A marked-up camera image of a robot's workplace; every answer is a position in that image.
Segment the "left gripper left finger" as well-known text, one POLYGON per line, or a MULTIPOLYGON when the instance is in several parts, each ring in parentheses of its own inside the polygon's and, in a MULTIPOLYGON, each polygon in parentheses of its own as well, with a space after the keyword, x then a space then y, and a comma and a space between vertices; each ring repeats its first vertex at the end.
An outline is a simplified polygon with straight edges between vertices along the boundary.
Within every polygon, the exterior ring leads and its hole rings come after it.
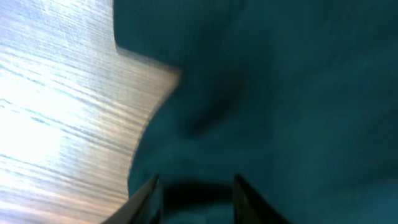
POLYGON ((162 189, 159 176, 143 184, 129 200, 102 224, 161 224, 162 189))

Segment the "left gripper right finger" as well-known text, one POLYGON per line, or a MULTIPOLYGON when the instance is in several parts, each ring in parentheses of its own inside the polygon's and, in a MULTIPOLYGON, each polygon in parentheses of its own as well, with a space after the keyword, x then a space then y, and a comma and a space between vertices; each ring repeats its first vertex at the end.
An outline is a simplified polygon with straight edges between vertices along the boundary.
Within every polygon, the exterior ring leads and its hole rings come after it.
POLYGON ((290 224, 241 175, 234 177, 233 210, 235 224, 290 224))

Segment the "black t-shirt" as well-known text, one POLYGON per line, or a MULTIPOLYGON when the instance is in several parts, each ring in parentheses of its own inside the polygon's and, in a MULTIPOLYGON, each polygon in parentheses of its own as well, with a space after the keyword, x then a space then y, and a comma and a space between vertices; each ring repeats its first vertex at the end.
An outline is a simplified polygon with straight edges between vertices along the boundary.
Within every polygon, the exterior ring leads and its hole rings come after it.
POLYGON ((118 0, 114 37, 181 71, 127 181, 164 223, 232 223, 238 174, 269 223, 397 222, 396 0, 118 0))

